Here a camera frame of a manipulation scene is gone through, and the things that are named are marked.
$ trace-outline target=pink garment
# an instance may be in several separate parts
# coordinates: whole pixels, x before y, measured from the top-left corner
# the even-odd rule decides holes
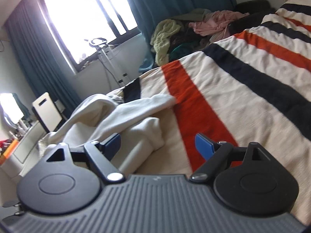
[[[218,33],[210,40],[210,42],[213,43],[229,37],[230,34],[227,30],[228,24],[247,15],[249,15],[249,13],[242,14],[230,10],[216,11],[207,14],[203,22],[189,23],[189,27],[193,28],[193,31],[201,36]]]

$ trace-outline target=chair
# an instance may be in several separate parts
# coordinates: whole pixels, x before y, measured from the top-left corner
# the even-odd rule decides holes
[[[32,103],[32,111],[47,133],[55,131],[64,121],[47,92]]]

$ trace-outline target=pile of clothes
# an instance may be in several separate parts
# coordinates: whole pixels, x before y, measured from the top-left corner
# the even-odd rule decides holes
[[[156,64],[163,66],[229,37],[228,24],[247,15],[229,10],[195,9],[159,22],[150,41]]]

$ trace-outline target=striped bedspread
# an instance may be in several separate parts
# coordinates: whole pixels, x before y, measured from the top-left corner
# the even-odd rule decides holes
[[[288,0],[262,25],[156,68],[124,90],[131,101],[171,94],[157,114],[166,145],[139,173],[190,174],[203,162],[194,137],[257,141],[297,179],[292,213],[311,222],[311,0]]]

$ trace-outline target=ribbed gray surface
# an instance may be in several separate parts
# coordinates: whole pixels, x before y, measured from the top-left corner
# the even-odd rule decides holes
[[[250,218],[224,208],[211,189],[183,175],[140,176],[107,186],[95,203],[64,217],[26,214],[11,227],[20,233],[300,233],[290,214]]]

